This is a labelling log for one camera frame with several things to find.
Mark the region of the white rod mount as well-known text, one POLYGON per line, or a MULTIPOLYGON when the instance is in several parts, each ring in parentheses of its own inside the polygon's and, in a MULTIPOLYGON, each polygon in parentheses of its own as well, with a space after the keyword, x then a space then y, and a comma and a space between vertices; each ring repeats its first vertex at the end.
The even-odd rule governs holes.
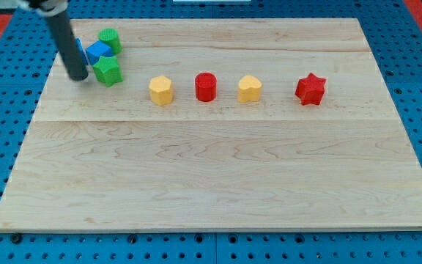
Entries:
POLYGON ((52 17, 68 8, 68 0, 16 0, 20 8, 35 11, 43 17, 52 17))

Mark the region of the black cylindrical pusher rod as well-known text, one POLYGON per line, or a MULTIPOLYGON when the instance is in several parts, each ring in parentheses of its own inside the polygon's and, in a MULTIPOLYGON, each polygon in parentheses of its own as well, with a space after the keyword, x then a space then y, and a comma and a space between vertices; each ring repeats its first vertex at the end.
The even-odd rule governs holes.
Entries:
POLYGON ((73 81, 83 81, 88 77, 88 71, 78 50, 67 11, 48 16, 45 20, 69 78, 73 81))

